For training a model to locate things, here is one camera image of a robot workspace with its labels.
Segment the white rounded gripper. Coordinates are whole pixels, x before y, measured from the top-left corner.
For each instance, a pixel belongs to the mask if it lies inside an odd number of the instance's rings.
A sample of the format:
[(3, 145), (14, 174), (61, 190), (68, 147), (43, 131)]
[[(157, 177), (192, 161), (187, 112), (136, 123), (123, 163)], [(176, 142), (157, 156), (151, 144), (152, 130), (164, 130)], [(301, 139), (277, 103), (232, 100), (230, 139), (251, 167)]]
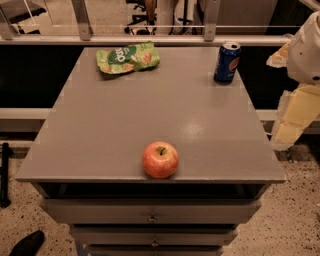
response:
[(300, 84), (280, 98), (270, 143), (274, 150), (287, 150), (320, 115), (320, 12), (312, 13), (290, 43), (273, 53), (266, 64), (287, 66), (288, 76)]

